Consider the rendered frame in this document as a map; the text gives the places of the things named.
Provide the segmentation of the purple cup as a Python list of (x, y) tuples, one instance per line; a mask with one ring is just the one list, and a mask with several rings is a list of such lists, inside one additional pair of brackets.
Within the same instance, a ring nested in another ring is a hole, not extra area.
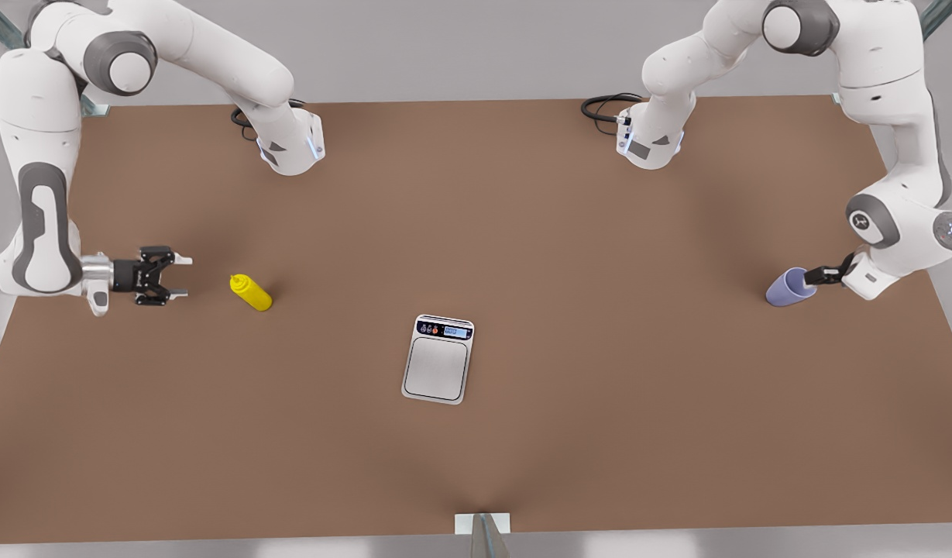
[(815, 295), (816, 286), (806, 282), (806, 273), (807, 271), (801, 267), (788, 269), (767, 289), (766, 301), (774, 307), (784, 307), (805, 301)]

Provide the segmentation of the yellow sauce bottle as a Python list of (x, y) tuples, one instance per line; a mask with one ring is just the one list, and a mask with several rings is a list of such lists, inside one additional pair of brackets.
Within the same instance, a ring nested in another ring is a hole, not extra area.
[(230, 288), (232, 293), (259, 312), (264, 312), (273, 306), (273, 297), (248, 275), (233, 274), (230, 278)]

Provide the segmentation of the silver digital kitchen scale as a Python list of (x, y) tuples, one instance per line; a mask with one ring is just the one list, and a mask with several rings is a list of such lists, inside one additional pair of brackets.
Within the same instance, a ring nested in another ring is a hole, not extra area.
[(475, 326), (440, 315), (417, 315), (404, 371), (404, 397), (442, 404), (464, 399)]

